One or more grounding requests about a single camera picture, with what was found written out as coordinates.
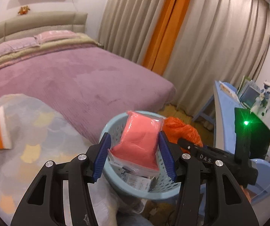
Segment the person right hand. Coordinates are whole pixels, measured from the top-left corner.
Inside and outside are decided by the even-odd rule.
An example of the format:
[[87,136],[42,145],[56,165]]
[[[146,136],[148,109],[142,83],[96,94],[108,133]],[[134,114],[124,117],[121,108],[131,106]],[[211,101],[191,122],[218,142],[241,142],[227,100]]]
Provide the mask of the person right hand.
[[252,199],[251,196],[249,194],[249,191],[243,187],[243,185],[240,185],[240,188],[242,189],[243,193],[245,194],[246,198],[248,199],[248,201],[251,203]]

